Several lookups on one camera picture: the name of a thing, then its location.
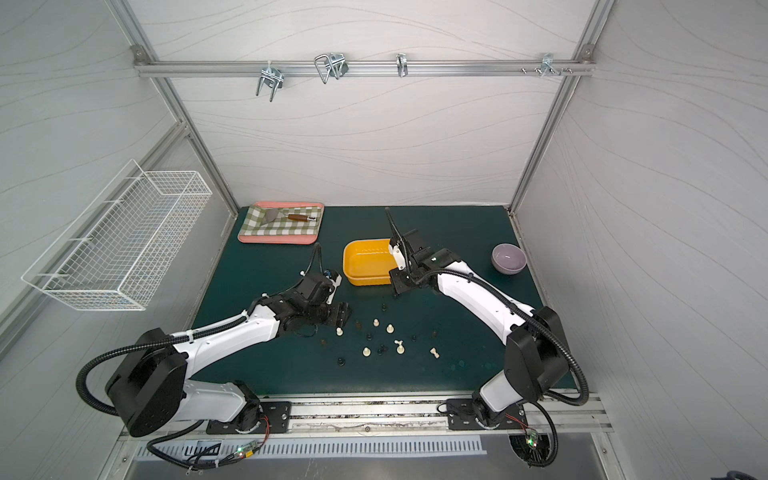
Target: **wire rack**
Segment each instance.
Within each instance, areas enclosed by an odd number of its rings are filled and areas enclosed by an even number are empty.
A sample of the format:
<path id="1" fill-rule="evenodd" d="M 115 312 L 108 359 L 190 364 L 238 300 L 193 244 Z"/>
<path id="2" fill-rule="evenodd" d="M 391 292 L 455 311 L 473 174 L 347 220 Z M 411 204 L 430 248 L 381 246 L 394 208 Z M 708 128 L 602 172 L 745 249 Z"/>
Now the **wire rack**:
<path id="1" fill-rule="evenodd" d="M 144 171 L 134 165 L 135 176 L 118 174 L 112 180 L 127 180 L 117 197 L 94 200 L 22 280 L 75 310 L 146 308 L 211 191 L 196 171 Z M 95 204 L 102 206 L 101 216 L 83 228 L 79 220 Z M 78 228 L 84 233 L 73 237 Z M 69 245 L 46 263 L 45 254 L 57 243 Z"/>

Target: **aluminum rail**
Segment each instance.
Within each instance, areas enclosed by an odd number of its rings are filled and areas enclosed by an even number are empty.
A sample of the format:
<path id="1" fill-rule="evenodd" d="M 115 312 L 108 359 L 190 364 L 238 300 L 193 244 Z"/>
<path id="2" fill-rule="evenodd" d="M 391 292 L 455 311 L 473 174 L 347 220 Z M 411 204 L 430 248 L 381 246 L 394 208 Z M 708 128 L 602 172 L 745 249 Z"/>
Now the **aluminum rail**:
<path id="1" fill-rule="evenodd" d="M 345 77 L 397 77 L 394 60 L 350 60 Z M 272 61 L 270 65 L 286 77 L 317 77 L 313 61 Z M 135 65 L 140 77 L 259 77 L 266 61 L 153 61 Z M 573 60 L 554 60 L 550 76 L 592 75 L 594 63 Z M 541 61 L 520 60 L 466 60 L 419 61 L 408 60 L 409 77 L 537 77 Z"/>

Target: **table surface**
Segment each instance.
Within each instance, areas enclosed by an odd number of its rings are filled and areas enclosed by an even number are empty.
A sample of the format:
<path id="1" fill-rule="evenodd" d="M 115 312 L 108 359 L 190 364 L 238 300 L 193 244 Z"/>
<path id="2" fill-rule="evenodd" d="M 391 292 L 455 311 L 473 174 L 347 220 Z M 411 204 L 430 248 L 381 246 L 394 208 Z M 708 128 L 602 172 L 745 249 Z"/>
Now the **table surface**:
<path id="1" fill-rule="evenodd" d="M 312 245 L 238 241 L 246 211 L 240 210 L 195 328 L 236 315 L 261 293 L 293 285 L 306 267 Z M 478 275 L 512 298 L 541 307 L 527 267 L 506 276 L 491 265 L 494 246 L 517 243 L 503 207 L 393 207 L 392 215 L 401 231 L 418 228 L 435 251 L 448 248 L 456 252 Z M 341 272 L 349 242 L 390 235 L 382 207 L 327 207 L 318 238 L 323 245 L 323 267 Z M 353 286 L 344 279 L 334 301 L 349 302 L 352 308 L 342 336 L 325 326 L 309 338 L 281 333 L 215 362 L 193 378 L 216 383 L 243 380 L 260 396 L 434 392 L 475 390 L 502 368 L 504 346 L 491 329 L 455 300 L 431 289 L 412 290 L 395 300 L 390 285 Z M 382 303 L 387 305 L 385 312 Z M 375 318 L 381 323 L 378 327 L 373 326 Z M 357 322 L 362 328 L 356 328 Z M 395 327 L 393 334 L 386 332 L 390 323 Z M 367 333 L 373 334 L 373 340 L 366 340 Z M 404 354 L 396 352 L 395 339 L 403 340 Z M 376 350 L 382 344 L 389 350 L 379 356 Z M 369 357 L 362 355 L 366 346 L 372 350 Z M 429 352 L 432 347 L 439 359 Z M 339 357 L 345 359 L 344 366 L 337 365 Z M 571 376 L 558 386 L 572 388 Z"/>

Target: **checkered cloth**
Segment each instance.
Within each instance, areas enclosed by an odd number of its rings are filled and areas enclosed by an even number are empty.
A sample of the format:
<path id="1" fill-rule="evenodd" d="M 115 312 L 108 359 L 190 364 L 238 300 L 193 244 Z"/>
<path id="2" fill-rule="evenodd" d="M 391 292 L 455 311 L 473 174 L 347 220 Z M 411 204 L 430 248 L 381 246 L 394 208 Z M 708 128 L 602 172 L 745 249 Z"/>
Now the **checkered cloth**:
<path id="1" fill-rule="evenodd" d="M 261 224 L 268 209 L 252 206 L 248 209 L 243 222 L 243 228 L 240 229 L 241 235 L 317 235 L 320 230 L 320 221 L 323 219 L 323 208 L 318 207 L 297 207 L 280 208 L 281 215 L 266 225 Z M 288 215 L 299 214 L 309 217 L 316 217 L 313 222 L 298 222 L 288 220 Z"/>

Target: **metal hook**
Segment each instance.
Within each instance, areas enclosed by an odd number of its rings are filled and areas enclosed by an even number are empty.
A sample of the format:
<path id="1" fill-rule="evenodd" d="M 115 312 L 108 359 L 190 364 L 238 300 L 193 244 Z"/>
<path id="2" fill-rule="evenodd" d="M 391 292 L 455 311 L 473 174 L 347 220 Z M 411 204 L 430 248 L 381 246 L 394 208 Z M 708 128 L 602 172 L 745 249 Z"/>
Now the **metal hook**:
<path id="1" fill-rule="evenodd" d="M 541 67 L 536 69 L 540 77 L 543 77 L 547 74 L 560 75 L 563 73 L 562 71 L 556 71 L 554 68 L 552 68 L 553 60 L 554 60 L 554 57 L 552 56 L 551 53 L 547 53 L 541 59 Z"/>
<path id="2" fill-rule="evenodd" d="M 278 88 L 283 87 L 283 81 L 285 80 L 285 77 L 280 70 L 272 68 L 271 64 L 272 62 L 269 62 L 267 67 L 262 69 L 261 76 L 259 77 L 259 84 L 256 86 L 257 97 L 259 96 L 262 85 L 266 85 L 272 89 L 272 93 L 270 93 L 270 101 L 274 100 L 275 92 Z"/>
<path id="3" fill-rule="evenodd" d="M 349 66 L 346 64 L 346 59 L 343 53 L 329 53 L 321 54 L 315 57 L 315 68 L 320 75 L 320 80 L 323 83 L 328 83 L 328 79 L 333 73 L 333 77 L 339 80 L 349 71 Z"/>
<path id="4" fill-rule="evenodd" d="M 406 58 L 406 54 L 404 53 L 398 53 L 396 56 L 397 60 L 397 76 L 407 77 L 408 76 L 408 58 Z"/>

